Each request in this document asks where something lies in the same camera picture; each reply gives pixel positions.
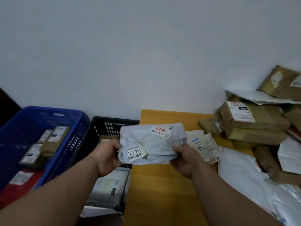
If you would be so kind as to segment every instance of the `black plastic crate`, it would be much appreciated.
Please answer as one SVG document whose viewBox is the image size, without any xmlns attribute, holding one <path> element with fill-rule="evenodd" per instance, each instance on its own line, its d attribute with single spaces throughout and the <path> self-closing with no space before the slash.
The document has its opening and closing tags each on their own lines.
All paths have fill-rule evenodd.
<svg viewBox="0 0 301 226">
<path fill-rule="evenodd" d="M 94 150 L 101 135 L 117 136 L 120 138 L 120 129 L 122 126 L 137 125 L 139 122 L 139 120 L 93 117 L 86 136 L 79 147 L 73 165 L 84 159 Z M 122 167 L 132 168 L 132 164 L 124 164 Z"/>
</svg>

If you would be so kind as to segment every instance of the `wooden table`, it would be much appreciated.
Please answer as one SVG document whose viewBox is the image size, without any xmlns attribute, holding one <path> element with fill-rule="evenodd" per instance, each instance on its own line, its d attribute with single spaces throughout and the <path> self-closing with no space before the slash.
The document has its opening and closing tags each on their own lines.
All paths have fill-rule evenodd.
<svg viewBox="0 0 301 226">
<path fill-rule="evenodd" d="M 140 124 L 182 123 L 185 131 L 201 129 L 200 118 L 210 114 L 142 110 Z M 233 148 L 230 140 L 214 136 L 219 146 Z M 251 150 L 239 150 L 252 154 Z M 212 165 L 217 171 L 217 163 Z M 134 165 L 123 226 L 208 225 L 190 179 L 170 164 Z"/>
</svg>

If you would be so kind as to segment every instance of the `gray wall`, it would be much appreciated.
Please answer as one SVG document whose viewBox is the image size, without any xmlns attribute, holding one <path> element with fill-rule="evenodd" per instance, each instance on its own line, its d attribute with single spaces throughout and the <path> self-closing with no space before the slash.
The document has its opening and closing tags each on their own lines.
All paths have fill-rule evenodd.
<svg viewBox="0 0 301 226">
<path fill-rule="evenodd" d="M 21 106 L 213 113 L 301 70 L 301 0 L 0 0 L 0 87 Z"/>
</svg>

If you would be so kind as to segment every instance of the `person's right hand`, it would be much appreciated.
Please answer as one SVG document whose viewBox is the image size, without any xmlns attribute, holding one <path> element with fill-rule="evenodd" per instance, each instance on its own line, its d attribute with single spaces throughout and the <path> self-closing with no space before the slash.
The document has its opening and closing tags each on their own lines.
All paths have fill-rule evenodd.
<svg viewBox="0 0 301 226">
<path fill-rule="evenodd" d="M 179 156 L 171 160 L 170 164 L 186 178 L 191 178 L 191 174 L 197 169 L 198 164 L 205 163 L 201 155 L 188 144 L 184 144 L 183 147 L 173 147 L 172 149 Z"/>
</svg>

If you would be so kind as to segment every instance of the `red package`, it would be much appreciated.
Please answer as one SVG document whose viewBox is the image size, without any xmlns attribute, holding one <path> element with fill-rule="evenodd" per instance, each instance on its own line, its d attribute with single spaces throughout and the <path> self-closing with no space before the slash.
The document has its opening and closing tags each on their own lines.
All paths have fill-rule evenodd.
<svg viewBox="0 0 301 226">
<path fill-rule="evenodd" d="M 0 193 L 0 209 L 29 193 L 44 171 L 22 169 Z"/>
</svg>

